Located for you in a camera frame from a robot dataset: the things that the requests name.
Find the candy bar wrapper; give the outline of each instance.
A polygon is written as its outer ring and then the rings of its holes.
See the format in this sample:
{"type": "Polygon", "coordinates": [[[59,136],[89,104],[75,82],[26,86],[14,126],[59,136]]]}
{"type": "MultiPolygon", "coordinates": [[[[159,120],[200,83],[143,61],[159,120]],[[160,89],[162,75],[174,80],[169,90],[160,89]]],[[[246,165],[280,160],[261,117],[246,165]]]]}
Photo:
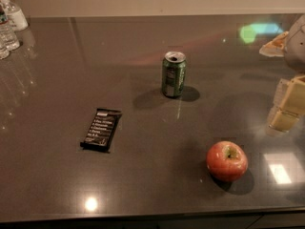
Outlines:
{"type": "Polygon", "coordinates": [[[108,153],[121,116],[120,111],[98,108],[85,140],[80,146],[83,149],[108,153]]]}

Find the can lid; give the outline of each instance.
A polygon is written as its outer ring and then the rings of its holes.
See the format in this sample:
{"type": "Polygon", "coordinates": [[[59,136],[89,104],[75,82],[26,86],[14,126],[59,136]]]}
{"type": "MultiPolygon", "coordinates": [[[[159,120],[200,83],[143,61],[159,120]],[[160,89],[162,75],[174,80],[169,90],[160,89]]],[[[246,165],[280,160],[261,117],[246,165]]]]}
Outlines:
{"type": "Polygon", "coordinates": [[[167,52],[165,58],[172,63],[181,63],[185,60],[186,56],[182,52],[167,52]]]}

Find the red apple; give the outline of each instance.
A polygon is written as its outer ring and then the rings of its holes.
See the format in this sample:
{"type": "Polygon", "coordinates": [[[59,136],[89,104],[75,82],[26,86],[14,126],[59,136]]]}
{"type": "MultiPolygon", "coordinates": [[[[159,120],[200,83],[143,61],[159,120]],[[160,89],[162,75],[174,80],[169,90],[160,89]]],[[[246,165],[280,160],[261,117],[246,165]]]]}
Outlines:
{"type": "Polygon", "coordinates": [[[212,176],[226,182],[241,178],[248,168],[246,154],[231,141],[214,144],[207,153],[206,162],[212,176]]]}

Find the can label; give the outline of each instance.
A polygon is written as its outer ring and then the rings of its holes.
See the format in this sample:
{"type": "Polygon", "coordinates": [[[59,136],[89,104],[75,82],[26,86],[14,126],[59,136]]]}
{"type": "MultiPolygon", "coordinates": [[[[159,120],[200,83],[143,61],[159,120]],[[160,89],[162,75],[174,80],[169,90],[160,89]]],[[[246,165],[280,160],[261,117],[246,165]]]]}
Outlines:
{"type": "Polygon", "coordinates": [[[162,92],[168,97],[182,95],[186,60],[182,52],[167,52],[163,59],[162,92]]]}

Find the green soda can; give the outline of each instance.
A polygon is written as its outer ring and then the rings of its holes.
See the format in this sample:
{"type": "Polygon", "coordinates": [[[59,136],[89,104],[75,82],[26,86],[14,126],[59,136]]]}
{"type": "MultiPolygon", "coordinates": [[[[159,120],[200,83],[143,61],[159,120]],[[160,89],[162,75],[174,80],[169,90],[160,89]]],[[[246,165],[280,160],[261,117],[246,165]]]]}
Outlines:
{"type": "Polygon", "coordinates": [[[182,52],[167,52],[162,62],[162,93],[167,97],[182,95],[186,71],[186,56],[182,52]]]}

